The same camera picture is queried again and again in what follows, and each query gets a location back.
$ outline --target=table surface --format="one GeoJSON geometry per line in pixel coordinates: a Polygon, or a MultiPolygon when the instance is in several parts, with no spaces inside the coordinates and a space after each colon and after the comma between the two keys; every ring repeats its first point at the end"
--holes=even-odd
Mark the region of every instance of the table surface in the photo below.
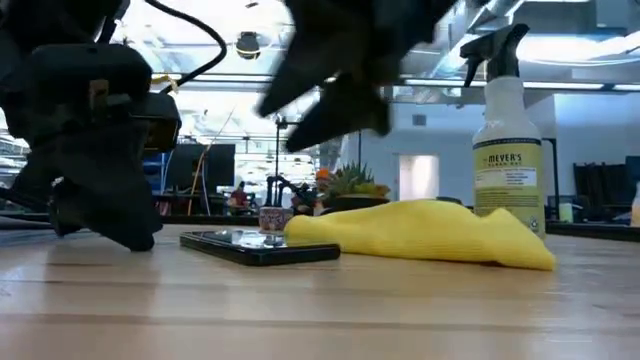
{"type": "Polygon", "coordinates": [[[343,255],[246,268],[94,238],[0,248],[0,358],[636,359],[640,245],[549,236],[555,273],[343,255]]]}

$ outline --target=mrs. meyer's label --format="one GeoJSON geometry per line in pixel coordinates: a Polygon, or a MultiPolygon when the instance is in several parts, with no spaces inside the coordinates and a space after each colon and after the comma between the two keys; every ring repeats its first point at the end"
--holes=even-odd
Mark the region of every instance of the mrs. meyer's label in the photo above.
{"type": "Polygon", "coordinates": [[[544,199],[539,139],[489,140],[473,146],[475,206],[479,216],[509,210],[531,231],[544,237],[544,199]]]}

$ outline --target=smartphone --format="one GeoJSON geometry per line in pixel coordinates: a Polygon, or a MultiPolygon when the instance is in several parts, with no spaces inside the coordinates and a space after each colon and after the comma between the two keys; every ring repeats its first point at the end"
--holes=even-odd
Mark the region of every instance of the smartphone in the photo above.
{"type": "Polygon", "coordinates": [[[246,266],[272,266],[340,257],[338,244],[287,246],[284,236],[252,230],[186,232],[180,245],[246,266]]]}

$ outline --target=potted plant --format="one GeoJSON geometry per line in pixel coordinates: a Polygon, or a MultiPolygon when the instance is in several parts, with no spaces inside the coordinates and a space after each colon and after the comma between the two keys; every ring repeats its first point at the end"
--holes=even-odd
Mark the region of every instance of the potted plant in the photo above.
{"type": "Polygon", "coordinates": [[[323,214],[388,203],[389,191],[386,185],[375,183],[371,170],[366,165],[347,164],[330,176],[322,201],[323,206],[328,209],[323,214]]]}

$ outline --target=microfiber towel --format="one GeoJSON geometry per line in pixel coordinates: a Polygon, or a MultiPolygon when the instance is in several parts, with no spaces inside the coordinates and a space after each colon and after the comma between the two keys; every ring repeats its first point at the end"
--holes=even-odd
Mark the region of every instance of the microfiber towel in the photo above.
{"type": "Polygon", "coordinates": [[[554,255],[509,211],[478,217],[458,204],[397,201],[291,219],[284,235],[291,246],[331,242],[345,253],[405,259],[498,263],[552,271],[554,255]]]}

